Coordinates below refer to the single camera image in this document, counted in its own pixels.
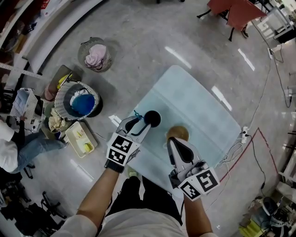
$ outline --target person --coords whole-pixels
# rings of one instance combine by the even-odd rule
[[[106,168],[82,201],[76,215],[68,218],[52,237],[184,237],[176,203],[167,191],[142,177],[145,193],[140,200],[140,180],[130,172],[120,194],[105,217],[119,173]],[[217,237],[202,201],[184,196],[186,229],[189,237]]]
[[[18,173],[40,153],[61,149],[61,141],[45,139],[42,132],[25,136],[25,116],[20,117],[19,132],[0,119],[0,167],[8,173]]]
[[[249,2],[255,4],[256,0],[249,0]],[[248,38],[249,37],[249,34],[247,33],[247,26],[248,26],[248,24],[246,24],[244,26],[244,28],[241,30],[241,34],[243,35],[244,38]]]

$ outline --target wrist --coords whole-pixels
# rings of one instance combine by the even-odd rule
[[[109,159],[107,159],[107,161],[105,163],[105,168],[111,169],[111,170],[113,170],[113,171],[115,171],[117,173],[120,173],[120,174],[124,170],[124,166],[118,165],[118,164],[116,164],[115,162],[113,162],[113,161],[111,161]]]

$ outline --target floor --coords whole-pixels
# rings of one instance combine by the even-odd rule
[[[61,40],[43,65],[43,75],[53,76],[62,64],[79,70],[83,82],[104,99],[101,114],[86,121],[93,132],[106,137],[115,130],[108,117],[125,118],[171,65],[184,68],[211,93],[216,86],[231,105],[229,113],[237,123],[241,127],[250,126],[271,64],[264,96],[249,131],[254,136],[256,157],[266,174],[263,192],[268,193],[277,183],[276,168],[280,169],[285,162],[287,150],[283,144],[288,143],[287,132],[294,127],[295,104],[293,101],[291,107],[286,108],[275,63],[270,60],[267,46],[255,27],[249,25],[248,39],[235,31],[233,41],[228,41],[231,27],[225,25],[223,19],[211,14],[197,19],[197,14],[207,11],[207,1],[164,0],[160,5],[155,4],[155,0],[104,1]],[[79,45],[89,37],[100,37],[111,48],[114,62],[104,73],[82,69],[78,63]],[[168,48],[186,62],[180,61]],[[289,72],[295,68],[295,61],[290,62],[295,51],[295,41],[285,44],[284,63],[277,62],[285,89],[293,85]],[[249,59],[253,69],[240,52]],[[25,80],[25,86],[34,87],[36,93],[41,93],[46,84],[30,78]],[[46,191],[51,199],[61,202],[65,214],[75,214],[104,171],[106,145],[104,140],[98,140],[98,148],[84,159],[79,159],[70,146],[39,155],[35,159],[36,169],[32,171],[34,179],[24,175],[22,180],[30,198],[40,203],[41,193]],[[252,144],[247,146],[249,141],[230,171],[231,177],[226,176],[219,188],[202,198],[213,231],[220,237],[237,235],[242,215],[253,198],[261,195],[264,178],[254,159]],[[216,171],[222,178],[227,167]],[[114,198],[125,178],[124,174],[120,176]],[[176,199],[176,202],[180,208],[182,200]]]

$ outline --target person sitting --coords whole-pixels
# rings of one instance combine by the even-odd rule
[[[18,173],[37,155],[66,146],[61,141],[46,139],[42,132],[25,136],[25,119],[20,117],[18,133],[0,119],[0,167],[8,173]]]

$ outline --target shoe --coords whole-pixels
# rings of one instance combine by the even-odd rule
[[[248,33],[247,33],[247,26],[245,26],[243,29],[242,29],[242,31],[241,31],[241,34],[243,35],[243,37],[244,38],[248,38],[249,37],[249,35],[248,35]]]
[[[128,166],[128,175],[129,175],[129,178],[132,177],[132,176],[137,177],[138,173],[133,168]]]

